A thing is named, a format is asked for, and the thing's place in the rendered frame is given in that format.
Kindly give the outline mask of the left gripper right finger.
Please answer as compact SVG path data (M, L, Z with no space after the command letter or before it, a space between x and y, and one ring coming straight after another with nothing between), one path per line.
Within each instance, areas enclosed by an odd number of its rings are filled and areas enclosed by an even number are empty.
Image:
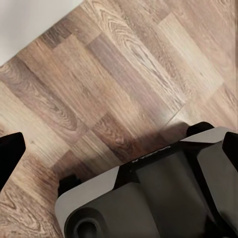
M238 134L227 132L222 149L238 172Z

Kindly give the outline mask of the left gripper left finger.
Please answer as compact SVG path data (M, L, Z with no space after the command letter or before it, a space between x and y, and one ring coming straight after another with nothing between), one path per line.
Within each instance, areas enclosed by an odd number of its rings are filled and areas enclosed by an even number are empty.
M26 151L22 132L0 137L0 191Z

